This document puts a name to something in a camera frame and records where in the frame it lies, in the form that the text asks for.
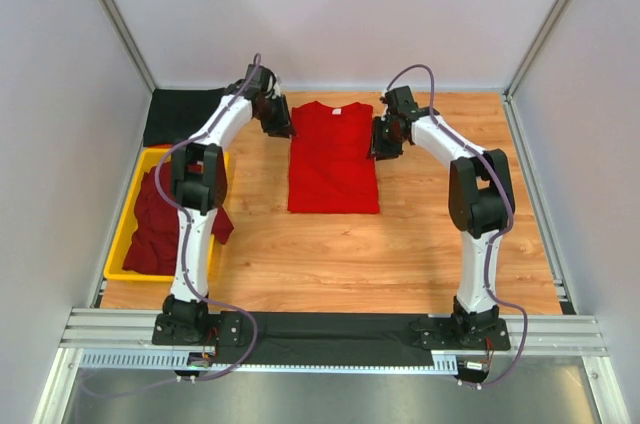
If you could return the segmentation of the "bright red t shirt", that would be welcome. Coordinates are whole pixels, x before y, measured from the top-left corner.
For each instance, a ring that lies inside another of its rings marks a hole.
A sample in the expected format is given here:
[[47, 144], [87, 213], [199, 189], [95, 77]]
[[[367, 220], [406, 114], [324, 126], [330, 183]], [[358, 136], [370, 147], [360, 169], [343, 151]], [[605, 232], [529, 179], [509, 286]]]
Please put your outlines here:
[[334, 108], [318, 101], [292, 110], [291, 213], [377, 214], [375, 162], [370, 157], [373, 107], [354, 102]]

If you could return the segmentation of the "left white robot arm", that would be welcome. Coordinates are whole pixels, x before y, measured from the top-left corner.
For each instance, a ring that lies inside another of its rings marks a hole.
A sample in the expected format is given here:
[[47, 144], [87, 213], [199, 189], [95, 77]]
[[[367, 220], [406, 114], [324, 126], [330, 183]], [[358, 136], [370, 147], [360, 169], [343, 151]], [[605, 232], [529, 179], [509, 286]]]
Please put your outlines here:
[[228, 190], [224, 153], [253, 119], [270, 137], [295, 135], [278, 77], [261, 64], [260, 54], [254, 55], [245, 77], [224, 90], [205, 123], [174, 144], [157, 165], [157, 171], [171, 165], [169, 190], [156, 187], [176, 210], [179, 230], [174, 281], [155, 324], [159, 332], [191, 333], [195, 339], [206, 332], [209, 238]]

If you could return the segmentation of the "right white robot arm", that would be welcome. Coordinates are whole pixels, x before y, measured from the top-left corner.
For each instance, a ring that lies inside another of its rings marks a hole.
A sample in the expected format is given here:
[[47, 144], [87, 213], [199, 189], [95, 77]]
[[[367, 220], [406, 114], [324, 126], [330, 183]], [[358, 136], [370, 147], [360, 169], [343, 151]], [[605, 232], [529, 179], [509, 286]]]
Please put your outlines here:
[[421, 108], [407, 86], [385, 91], [384, 114], [373, 119], [370, 155], [388, 160], [410, 143], [448, 170], [448, 210], [462, 242], [461, 280], [449, 318], [460, 337], [496, 328], [494, 292], [501, 240], [514, 224], [515, 201], [506, 154], [486, 150], [455, 131], [431, 107]]

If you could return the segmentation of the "folded black t shirt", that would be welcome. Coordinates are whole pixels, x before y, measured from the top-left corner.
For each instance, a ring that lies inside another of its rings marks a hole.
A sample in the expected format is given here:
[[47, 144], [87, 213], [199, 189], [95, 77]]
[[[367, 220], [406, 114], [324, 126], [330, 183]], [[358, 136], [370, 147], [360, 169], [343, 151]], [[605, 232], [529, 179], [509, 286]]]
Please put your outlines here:
[[143, 132], [143, 146], [175, 144], [189, 138], [216, 111], [223, 94], [223, 88], [155, 89]]

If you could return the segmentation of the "yellow plastic bin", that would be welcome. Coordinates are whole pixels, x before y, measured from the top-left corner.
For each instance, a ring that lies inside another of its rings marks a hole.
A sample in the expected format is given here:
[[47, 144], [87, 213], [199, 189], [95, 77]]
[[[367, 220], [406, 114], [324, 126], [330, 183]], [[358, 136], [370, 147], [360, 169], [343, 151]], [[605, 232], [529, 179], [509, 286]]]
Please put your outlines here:
[[111, 248], [106, 260], [104, 277], [108, 280], [169, 283], [174, 279], [174, 275], [150, 276], [138, 274], [132, 271], [124, 271], [122, 269], [124, 257], [130, 245], [132, 234], [137, 227], [135, 216], [133, 215], [133, 207], [140, 189], [142, 176], [153, 166], [156, 167], [157, 163], [166, 154], [167, 150], [145, 148], [140, 154], [134, 176], [129, 186], [124, 208], [121, 211], [116, 233], [112, 240]]

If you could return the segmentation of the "dark red t shirt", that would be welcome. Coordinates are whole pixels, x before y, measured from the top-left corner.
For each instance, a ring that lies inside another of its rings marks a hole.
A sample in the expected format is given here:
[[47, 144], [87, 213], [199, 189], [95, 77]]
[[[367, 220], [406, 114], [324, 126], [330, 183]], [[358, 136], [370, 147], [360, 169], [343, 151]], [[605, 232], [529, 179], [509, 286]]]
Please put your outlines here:
[[142, 176], [133, 207], [137, 227], [122, 269], [142, 275], [173, 276], [179, 243], [178, 214], [159, 194], [155, 171], [153, 166]]

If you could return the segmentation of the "black cloth strip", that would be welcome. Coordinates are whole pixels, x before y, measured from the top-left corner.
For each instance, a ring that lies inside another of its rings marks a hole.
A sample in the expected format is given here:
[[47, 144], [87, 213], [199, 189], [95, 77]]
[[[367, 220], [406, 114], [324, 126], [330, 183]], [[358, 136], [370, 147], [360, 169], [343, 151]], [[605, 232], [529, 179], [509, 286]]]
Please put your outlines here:
[[412, 314], [254, 312], [257, 341], [247, 364], [427, 366], [432, 350]]

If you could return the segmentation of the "right aluminium corner post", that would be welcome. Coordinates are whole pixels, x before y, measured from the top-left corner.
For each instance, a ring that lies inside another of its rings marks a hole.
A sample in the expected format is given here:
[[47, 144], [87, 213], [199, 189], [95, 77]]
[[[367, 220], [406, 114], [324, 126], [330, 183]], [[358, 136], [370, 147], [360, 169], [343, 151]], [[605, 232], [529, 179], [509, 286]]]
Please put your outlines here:
[[502, 93], [506, 100], [515, 97], [516, 92], [523, 84], [529, 71], [533, 67], [544, 46], [550, 39], [552, 33], [563, 18], [572, 0], [554, 0], [549, 11], [544, 17], [538, 31], [528, 46], [525, 54], [520, 60], [512, 78], [505, 86]]

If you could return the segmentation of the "aluminium corner post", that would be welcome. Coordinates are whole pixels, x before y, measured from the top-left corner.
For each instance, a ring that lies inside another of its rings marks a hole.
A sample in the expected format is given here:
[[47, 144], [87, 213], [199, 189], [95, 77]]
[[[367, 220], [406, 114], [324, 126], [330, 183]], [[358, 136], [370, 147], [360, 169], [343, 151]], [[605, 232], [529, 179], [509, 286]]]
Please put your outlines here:
[[528, 46], [525, 54], [520, 60], [512, 78], [505, 86], [502, 93], [506, 100], [515, 97], [516, 92], [523, 84], [529, 71], [533, 67], [544, 46], [550, 39], [552, 33], [563, 18], [572, 0], [554, 0], [549, 11], [544, 17], [538, 31]]
[[153, 92], [156, 89], [156, 81], [152, 76], [146, 60], [144, 59], [139, 46], [135, 42], [134, 36], [127, 25], [116, 0], [98, 0], [105, 11], [112, 27], [123, 45], [125, 52], [129, 56], [134, 68], [140, 76], [142, 82], [148, 90]]

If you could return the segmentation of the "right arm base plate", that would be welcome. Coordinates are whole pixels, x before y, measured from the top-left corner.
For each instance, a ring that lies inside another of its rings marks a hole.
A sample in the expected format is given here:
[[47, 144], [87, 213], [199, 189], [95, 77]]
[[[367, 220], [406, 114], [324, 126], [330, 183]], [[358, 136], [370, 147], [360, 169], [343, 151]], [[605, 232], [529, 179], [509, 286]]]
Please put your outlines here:
[[454, 317], [420, 317], [409, 323], [414, 345], [425, 350], [507, 351], [511, 341], [504, 319], [487, 322]]

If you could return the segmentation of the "left aluminium corner post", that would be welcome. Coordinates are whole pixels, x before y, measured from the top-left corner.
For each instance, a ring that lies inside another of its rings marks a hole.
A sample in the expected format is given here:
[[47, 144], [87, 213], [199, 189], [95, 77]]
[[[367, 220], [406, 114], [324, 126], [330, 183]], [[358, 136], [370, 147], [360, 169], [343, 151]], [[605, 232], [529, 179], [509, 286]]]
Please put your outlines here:
[[127, 25], [116, 0], [98, 0], [105, 11], [112, 27], [123, 45], [125, 52], [129, 56], [134, 68], [140, 76], [142, 82], [148, 90], [153, 92], [156, 89], [156, 81], [152, 76], [146, 60], [144, 59], [139, 46], [135, 42], [134, 36]]

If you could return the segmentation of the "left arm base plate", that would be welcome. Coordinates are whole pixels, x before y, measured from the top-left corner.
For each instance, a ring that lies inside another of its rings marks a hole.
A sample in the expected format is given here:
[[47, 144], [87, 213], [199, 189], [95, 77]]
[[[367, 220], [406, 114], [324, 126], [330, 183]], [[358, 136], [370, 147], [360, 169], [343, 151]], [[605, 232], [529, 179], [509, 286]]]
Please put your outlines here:
[[160, 346], [239, 347], [247, 345], [251, 336], [251, 323], [237, 312], [224, 311], [193, 318], [159, 314], [151, 342]]

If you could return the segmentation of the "aluminium front rail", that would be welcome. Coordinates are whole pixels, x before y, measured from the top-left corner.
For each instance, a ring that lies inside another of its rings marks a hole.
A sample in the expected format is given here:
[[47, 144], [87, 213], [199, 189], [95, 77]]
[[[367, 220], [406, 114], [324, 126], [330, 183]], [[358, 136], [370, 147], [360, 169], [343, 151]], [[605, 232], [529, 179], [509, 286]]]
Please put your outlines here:
[[[74, 308], [64, 327], [61, 348], [147, 348], [157, 310]], [[532, 315], [528, 325], [506, 315], [512, 344], [527, 332], [524, 353], [532, 356], [590, 356], [608, 354], [596, 318], [586, 315]]]

